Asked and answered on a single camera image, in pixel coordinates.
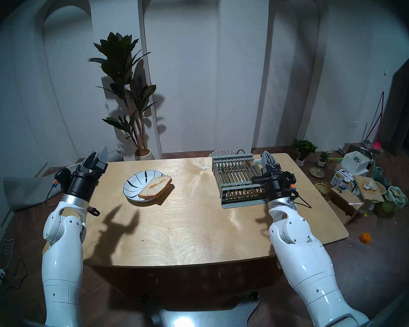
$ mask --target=wooden table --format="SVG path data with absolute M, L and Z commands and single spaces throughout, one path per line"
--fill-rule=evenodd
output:
M 323 243 L 348 232 L 306 175 L 285 153 L 274 154 L 283 170 L 294 173 L 297 191 L 312 206 L 298 206 L 312 233 Z M 108 267 L 159 267 L 219 264 L 275 256 L 269 241 L 272 218 L 266 204 L 223 209 L 211 158 L 109 163 L 87 216 L 84 263 Z M 129 201 L 123 185 L 133 174 L 158 170 L 173 186 L 147 203 Z

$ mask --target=bottle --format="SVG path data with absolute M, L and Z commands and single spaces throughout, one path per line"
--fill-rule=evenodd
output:
M 349 178 L 345 177 L 343 181 L 339 184 L 339 188 L 341 190 L 346 190 L 348 185 L 349 185 Z

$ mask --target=white cable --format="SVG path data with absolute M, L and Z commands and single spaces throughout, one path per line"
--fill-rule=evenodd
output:
M 6 250 L 6 249 L 3 249 L 3 241 L 12 242 L 11 251 L 8 251 L 8 250 Z M 1 253 L 1 254 L 3 253 L 3 255 L 10 255 L 10 256 L 11 256 L 11 257 L 9 258 L 8 264 L 5 266 L 5 268 L 4 268 L 3 270 L 5 270 L 5 269 L 9 266 L 9 263 L 11 262 L 11 259 L 12 259 L 12 248 L 13 248 L 13 247 L 14 247 L 14 239 L 9 239 L 9 240 L 7 240 L 7 239 L 2 239 L 2 243 L 1 243 L 1 245 L 0 245 L 0 253 Z

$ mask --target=small potted plant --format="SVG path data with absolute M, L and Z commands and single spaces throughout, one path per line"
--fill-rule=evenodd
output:
M 292 147 L 294 149 L 297 149 L 299 152 L 300 156 L 297 157 L 296 163 L 298 166 L 303 166 L 304 165 L 304 158 L 306 158 L 309 154 L 314 153 L 316 149 L 318 149 L 317 146 L 314 146 L 310 141 L 308 140 L 299 140 L 299 139 L 294 139 L 292 142 Z
M 317 160 L 316 165 L 319 167 L 324 167 L 327 163 L 327 159 L 329 158 L 329 154 L 326 151 L 320 153 L 320 158 Z

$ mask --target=white plate with blue stripes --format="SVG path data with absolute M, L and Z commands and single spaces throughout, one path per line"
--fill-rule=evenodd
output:
M 146 171 L 141 171 L 138 172 L 137 174 L 134 174 L 132 177 L 130 177 L 126 183 L 124 183 L 123 186 L 123 193 L 124 195 L 133 201 L 138 201 L 138 202 L 145 202 L 145 201 L 150 201 L 153 200 L 154 198 L 151 199 L 143 199 L 138 196 L 138 193 L 140 193 L 144 188 L 147 186 L 148 183 L 154 178 L 154 177 L 160 177 L 164 176 L 162 172 L 155 171 L 155 170 L 146 170 Z

